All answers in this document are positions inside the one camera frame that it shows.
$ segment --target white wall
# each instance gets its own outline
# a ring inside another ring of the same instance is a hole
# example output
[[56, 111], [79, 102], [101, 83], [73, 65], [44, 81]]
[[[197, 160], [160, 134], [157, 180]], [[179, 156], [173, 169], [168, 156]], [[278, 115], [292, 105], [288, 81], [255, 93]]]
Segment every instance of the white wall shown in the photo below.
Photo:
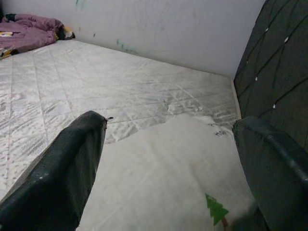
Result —
[[3, 0], [3, 7], [57, 18], [81, 41], [234, 77], [263, 2]]

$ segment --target bedding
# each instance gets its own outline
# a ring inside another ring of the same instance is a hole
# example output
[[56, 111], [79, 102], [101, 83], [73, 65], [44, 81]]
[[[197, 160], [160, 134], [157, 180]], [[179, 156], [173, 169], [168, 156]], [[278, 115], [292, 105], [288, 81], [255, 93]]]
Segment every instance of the bedding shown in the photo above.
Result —
[[72, 37], [72, 32], [57, 19], [6, 14], [0, 23], [0, 59]]
[[105, 143], [182, 113], [236, 120], [231, 79], [76, 41], [0, 61], [0, 197], [74, 118], [108, 122]]
[[223, 231], [254, 207], [232, 132], [182, 114], [104, 146], [77, 231]]

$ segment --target crumpled blanket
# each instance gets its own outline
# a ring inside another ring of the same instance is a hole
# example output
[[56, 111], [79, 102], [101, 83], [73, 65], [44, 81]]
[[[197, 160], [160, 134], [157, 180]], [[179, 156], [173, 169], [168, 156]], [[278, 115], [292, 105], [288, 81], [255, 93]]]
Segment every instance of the crumpled blanket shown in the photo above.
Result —
[[75, 37], [59, 20], [30, 14], [6, 14], [0, 32], [0, 59]]

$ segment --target tufted headboard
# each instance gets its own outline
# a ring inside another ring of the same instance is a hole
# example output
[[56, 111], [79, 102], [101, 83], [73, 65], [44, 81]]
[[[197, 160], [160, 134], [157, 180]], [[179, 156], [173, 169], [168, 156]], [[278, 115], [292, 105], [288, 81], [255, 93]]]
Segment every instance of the tufted headboard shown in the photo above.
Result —
[[257, 116], [308, 152], [308, 0], [267, 0], [234, 80], [242, 117]]

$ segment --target mattress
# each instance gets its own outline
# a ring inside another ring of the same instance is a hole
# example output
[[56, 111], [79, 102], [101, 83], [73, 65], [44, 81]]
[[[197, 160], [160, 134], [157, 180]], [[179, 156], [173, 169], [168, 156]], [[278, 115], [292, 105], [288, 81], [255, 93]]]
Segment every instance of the mattress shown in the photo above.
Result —
[[187, 113], [236, 120], [231, 80], [76, 40], [0, 61], [0, 198], [74, 118], [109, 121], [105, 143]]

